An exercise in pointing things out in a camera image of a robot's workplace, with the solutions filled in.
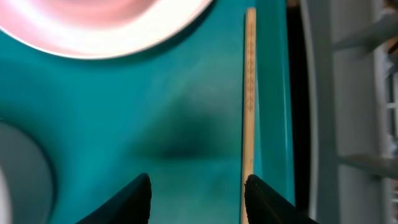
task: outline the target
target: pink plate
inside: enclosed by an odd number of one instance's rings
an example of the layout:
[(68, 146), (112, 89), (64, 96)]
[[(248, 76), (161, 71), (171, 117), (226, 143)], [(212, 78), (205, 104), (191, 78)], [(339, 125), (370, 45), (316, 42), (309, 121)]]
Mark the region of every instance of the pink plate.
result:
[(62, 57), (113, 58), (148, 49), (212, 0), (0, 0), (0, 29)]

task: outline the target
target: teal table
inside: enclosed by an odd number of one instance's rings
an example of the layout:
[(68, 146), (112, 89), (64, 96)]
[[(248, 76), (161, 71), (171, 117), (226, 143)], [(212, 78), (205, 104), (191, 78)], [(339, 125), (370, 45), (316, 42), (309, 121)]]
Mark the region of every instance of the teal table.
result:
[[(75, 223), (141, 172), (150, 223), (238, 223), (244, 13), (218, 0), (181, 34), (103, 61), (60, 58), (0, 34), (0, 116), (47, 153), (52, 224)], [(255, 172), (294, 203), (284, 0), (257, 3)]]

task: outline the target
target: black object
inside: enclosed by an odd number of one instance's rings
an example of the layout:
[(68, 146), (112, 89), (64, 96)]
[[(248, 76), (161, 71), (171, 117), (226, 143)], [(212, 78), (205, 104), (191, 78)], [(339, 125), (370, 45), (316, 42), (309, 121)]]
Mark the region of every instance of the black object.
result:
[(148, 174), (141, 174), (77, 224), (148, 224), (152, 191)]
[(286, 16), (289, 41), (295, 205), (298, 211), (307, 213), (311, 169), (310, 93), (300, 6), (289, 7)]
[[(149, 176), (141, 174), (78, 224), (148, 224), (151, 198)], [(256, 175), (247, 179), (244, 199), (250, 224), (317, 224)]]
[(256, 175), (246, 181), (244, 201), (250, 224), (317, 224)]

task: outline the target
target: white bowl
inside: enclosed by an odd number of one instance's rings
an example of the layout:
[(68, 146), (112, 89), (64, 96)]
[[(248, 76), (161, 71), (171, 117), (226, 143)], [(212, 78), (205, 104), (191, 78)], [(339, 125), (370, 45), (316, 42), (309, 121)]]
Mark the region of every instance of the white bowl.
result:
[(0, 224), (47, 223), (52, 204), (52, 175), (42, 151), (0, 123)]
[(211, 1), (0, 0), (0, 29), (50, 54), (112, 58), (168, 39)]

